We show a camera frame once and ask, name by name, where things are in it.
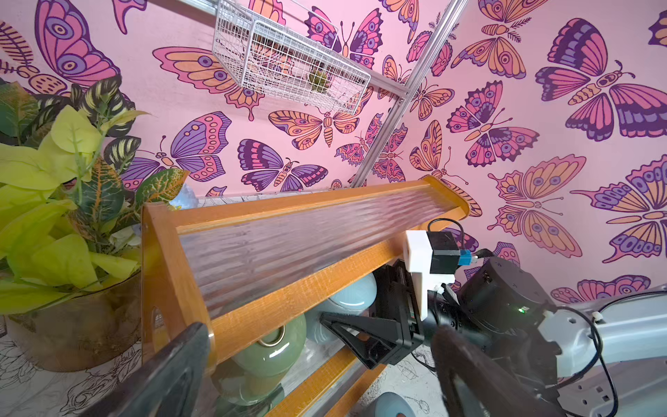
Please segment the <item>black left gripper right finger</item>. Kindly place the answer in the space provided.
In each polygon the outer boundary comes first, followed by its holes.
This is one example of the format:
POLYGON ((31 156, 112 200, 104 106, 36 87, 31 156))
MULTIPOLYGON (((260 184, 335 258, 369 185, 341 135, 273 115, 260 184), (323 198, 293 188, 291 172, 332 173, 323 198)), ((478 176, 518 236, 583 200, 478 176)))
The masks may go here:
POLYGON ((450 416, 560 415, 453 328, 436 330, 431 351, 450 416))

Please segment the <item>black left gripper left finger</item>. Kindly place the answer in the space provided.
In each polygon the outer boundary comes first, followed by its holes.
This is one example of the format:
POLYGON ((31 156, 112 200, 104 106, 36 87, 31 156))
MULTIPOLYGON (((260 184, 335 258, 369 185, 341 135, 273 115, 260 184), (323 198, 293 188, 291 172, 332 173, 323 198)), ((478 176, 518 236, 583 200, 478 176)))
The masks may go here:
POLYGON ((191 324, 83 415, 190 416, 208 354, 208 328, 191 324))

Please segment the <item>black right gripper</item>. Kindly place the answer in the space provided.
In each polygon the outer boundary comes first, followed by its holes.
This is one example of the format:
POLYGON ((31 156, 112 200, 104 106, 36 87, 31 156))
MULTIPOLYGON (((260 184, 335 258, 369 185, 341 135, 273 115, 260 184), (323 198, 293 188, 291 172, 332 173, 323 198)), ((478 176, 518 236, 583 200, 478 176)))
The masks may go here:
POLYGON ((418 347, 430 348, 439 326, 436 291, 418 306, 420 294, 403 260, 376 269, 373 317, 323 313, 321 325, 336 335, 369 370, 397 365, 418 347))

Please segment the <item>blue canister shelf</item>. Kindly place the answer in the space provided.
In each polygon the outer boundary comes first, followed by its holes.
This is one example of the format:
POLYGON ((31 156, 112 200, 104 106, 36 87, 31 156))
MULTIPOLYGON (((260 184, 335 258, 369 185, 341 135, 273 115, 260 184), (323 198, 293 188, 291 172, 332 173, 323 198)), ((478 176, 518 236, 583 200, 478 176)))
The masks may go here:
POLYGON ((415 417, 416 413, 402 396, 393 392, 385 392, 365 407, 360 416, 415 417))
POLYGON ((359 316, 368 310, 377 297, 377 282, 373 273, 350 284, 305 313, 307 339, 317 344, 327 344, 337 337, 320 322, 323 313, 351 314, 359 316))

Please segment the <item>green canister shelf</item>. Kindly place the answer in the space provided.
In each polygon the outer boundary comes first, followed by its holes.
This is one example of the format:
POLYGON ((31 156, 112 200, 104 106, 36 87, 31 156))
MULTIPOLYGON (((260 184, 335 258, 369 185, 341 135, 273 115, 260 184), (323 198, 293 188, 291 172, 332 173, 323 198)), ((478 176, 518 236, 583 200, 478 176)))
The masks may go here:
POLYGON ((222 399, 252 406, 265 400, 297 363, 307 339, 303 314, 219 364, 211 380, 222 399))

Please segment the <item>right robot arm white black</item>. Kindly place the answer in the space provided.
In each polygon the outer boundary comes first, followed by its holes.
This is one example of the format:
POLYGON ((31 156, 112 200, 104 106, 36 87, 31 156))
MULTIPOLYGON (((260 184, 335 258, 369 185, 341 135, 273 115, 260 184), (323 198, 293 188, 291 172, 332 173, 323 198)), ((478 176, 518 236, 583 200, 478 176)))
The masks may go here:
POLYGON ((458 290, 380 268, 367 316, 321 325, 367 368, 427 346, 451 416, 663 416, 666 292, 558 305, 514 262, 489 258, 458 290))

